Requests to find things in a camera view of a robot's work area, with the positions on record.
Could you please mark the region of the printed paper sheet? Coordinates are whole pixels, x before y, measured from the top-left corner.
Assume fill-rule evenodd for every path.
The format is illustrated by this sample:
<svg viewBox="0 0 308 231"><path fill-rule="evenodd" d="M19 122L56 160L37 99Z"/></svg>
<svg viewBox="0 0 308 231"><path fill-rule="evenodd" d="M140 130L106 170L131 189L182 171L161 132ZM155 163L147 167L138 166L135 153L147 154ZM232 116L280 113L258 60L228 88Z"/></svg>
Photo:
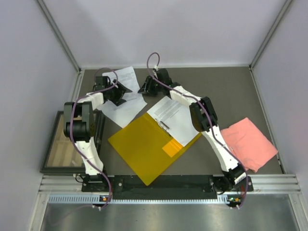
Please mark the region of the printed paper sheet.
<svg viewBox="0 0 308 231"><path fill-rule="evenodd" d="M169 126L170 135L182 146L186 146L198 135L192 125L189 109L167 96L151 107L147 113L154 120L158 119Z"/></svg>

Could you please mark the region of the yellow plastic folder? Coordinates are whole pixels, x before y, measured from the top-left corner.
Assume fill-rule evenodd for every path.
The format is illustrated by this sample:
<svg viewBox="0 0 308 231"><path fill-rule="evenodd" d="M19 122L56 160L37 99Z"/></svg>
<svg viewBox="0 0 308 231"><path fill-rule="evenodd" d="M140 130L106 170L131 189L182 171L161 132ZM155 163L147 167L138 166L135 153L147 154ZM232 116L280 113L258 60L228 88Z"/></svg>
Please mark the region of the yellow plastic folder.
<svg viewBox="0 0 308 231"><path fill-rule="evenodd" d="M108 141L148 186L200 136L201 133L193 135L192 140L186 146L182 146L145 113L111 136Z"/></svg>

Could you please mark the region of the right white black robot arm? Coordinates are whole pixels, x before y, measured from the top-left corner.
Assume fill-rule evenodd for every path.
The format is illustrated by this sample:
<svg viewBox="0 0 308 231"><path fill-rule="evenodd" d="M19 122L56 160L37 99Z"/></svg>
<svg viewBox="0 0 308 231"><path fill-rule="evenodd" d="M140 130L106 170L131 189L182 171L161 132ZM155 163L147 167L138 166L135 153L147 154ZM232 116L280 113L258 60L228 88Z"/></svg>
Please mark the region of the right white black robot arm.
<svg viewBox="0 0 308 231"><path fill-rule="evenodd" d="M218 125L218 117L208 97L198 97L187 91L181 84L173 82L165 68L148 70L149 75L138 93L156 96L159 92L186 106L190 111L193 127L209 142L216 154L225 186L229 190L237 190L245 182L248 188L248 174L242 162L232 154L224 141Z"/></svg>

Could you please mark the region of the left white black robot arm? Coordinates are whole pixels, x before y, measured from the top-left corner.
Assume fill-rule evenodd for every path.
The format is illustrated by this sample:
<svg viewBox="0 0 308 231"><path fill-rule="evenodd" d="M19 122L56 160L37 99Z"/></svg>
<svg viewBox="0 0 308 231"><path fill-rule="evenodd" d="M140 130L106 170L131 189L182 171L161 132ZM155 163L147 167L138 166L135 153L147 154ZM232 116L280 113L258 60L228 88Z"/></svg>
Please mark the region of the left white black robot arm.
<svg viewBox="0 0 308 231"><path fill-rule="evenodd" d="M126 102L124 94L132 93L117 79L97 76L92 92L64 104L64 135L70 139L76 151L81 155L85 166L84 184L92 182L99 191L109 186L109 179L103 173L103 163L95 146L96 123L94 110L106 101L116 106Z"/></svg>

